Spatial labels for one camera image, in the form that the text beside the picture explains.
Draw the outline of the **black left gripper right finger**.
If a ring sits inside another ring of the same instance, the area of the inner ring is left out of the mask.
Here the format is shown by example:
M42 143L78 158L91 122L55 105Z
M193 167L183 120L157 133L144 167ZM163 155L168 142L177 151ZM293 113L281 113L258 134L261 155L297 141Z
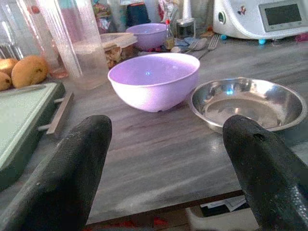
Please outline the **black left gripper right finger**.
M308 166L273 132L242 115L223 124L223 142L263 231L308 231Z

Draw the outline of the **small purple plastic bowl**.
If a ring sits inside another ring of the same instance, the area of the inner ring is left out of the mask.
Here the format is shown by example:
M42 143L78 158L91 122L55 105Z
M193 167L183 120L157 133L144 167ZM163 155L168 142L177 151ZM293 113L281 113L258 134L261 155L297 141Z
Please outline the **small purple plastic bowl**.
M162 23L140 24L127 28L126 32L137 38L134 47L141 51L160 47L167 39L167 26Z

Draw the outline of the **white box under table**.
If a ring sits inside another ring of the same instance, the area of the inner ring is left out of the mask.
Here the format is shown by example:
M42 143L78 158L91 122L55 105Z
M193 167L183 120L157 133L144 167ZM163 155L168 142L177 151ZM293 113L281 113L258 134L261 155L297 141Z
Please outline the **white box under table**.
M186 215L192 231L255 231L259 228L243 195L186 208Z

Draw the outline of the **large purple plastic bowl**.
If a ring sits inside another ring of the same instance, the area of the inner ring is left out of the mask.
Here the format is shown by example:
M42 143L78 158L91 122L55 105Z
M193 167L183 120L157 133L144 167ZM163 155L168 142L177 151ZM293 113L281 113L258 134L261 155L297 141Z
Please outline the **large purple plastic bowl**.
M127 105L166 111L184 101L199 80L200 61L181 53L153 53L114 66L108 79Z

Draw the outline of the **small glass sauce bottle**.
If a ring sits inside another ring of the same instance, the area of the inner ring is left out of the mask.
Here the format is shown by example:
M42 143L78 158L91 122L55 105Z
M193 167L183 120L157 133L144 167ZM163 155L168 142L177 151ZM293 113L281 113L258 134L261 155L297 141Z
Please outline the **small glass sauce bottle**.
M166 49L171 50L174 47L174 36L172 34L172 30L170 28L170 20L166 20L167 27L167 38L166 38Z

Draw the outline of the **stainless steel bowl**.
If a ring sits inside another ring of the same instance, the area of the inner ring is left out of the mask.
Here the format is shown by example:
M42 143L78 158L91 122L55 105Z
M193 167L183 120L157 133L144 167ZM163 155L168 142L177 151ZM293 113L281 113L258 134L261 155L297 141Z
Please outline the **stainless steel bowl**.
M293 89L246 77L199 85L190 95L189 106L217 133L222 133L224 122L234 115L252 119L269 131L292 128L308 115L305 99Z

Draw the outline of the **tall clear plastic container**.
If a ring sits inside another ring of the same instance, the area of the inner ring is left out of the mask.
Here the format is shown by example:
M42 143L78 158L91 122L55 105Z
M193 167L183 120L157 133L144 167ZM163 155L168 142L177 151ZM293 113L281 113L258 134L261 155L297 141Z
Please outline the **tall clear plastic container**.
M79 88L107 81L108 65L91 0L36 0L64 67Z

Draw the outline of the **yellow mango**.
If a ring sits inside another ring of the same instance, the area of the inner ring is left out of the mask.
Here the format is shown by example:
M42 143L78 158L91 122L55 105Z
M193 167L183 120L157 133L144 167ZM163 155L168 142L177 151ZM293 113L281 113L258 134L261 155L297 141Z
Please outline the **yellow mango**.
M11 85L11 78L6 73L0 72L0 91L9 89Z
M11 76L12 70L18 62L19 61L14 58L0 59L0 72L6 73L8 76Z
M43 57L30 55L20 60L12 69L12 83L15 88L36 85L44 81L48 66Z

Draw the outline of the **white kitchen appliance with screen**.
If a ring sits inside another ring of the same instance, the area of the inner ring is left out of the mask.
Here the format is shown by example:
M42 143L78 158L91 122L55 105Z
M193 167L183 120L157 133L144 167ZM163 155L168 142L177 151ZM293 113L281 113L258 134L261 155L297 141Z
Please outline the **white kitchen appliance with screen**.
M214 0L213 30L256 40L307 33L308 0Z

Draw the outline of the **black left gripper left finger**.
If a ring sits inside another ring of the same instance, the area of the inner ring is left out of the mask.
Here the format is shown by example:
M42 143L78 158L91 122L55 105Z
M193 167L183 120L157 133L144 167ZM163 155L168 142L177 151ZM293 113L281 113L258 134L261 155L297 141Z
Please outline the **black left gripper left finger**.
M112 122L92 115L35 168L0 215L0 231L82 231L112 139Z

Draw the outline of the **clear pink plastic pitcher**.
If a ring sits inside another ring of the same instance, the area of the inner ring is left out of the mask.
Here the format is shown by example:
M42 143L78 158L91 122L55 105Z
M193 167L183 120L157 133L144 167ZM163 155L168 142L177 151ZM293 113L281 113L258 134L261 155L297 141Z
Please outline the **clear pink plastic pitcher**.
M36 0L17 0L17 5L37 43L40 55L47 63L49 74L58 79L67 77L68 73Z

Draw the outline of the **clear food container with lid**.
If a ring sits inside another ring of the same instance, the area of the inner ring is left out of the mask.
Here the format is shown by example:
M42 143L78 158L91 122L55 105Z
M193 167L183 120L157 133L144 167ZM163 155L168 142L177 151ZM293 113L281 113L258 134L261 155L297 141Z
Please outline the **clear food container with lid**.
M105 33L100 38L109 69L138 55L138 39L133 33Z

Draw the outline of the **silver fork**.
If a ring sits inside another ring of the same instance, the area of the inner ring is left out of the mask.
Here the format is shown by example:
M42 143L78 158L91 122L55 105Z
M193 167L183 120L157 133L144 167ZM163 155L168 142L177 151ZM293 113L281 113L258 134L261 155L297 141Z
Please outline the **silver fork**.
M197 57L197 59L200 60L200 59L201 59L203 56L205 56L208 52L214 50L214 49L217 47L219 38L220 38L220 34L215 34L215 35L212 37L212 39L211 39L211 41L210 41L210 43L209 43L207 49L206 49L202 54L200 54L200 55Z
M181 53L188 53L189 51L192 51L195 47L196 47L196 45L198 44L198 40L195 40L195 41L193 41L189 46L188 46L188 48L186 48L185 50L182 50L181 51Z

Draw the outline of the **silver spoon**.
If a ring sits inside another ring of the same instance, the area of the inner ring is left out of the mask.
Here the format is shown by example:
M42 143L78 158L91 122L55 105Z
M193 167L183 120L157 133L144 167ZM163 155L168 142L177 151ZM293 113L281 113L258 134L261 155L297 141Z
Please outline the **silver spoon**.
M207 38L202 38L198 40L198 44L196 45L196 47L192 50L192 51L199 51L201 49L203 49L206 46L207 43Z

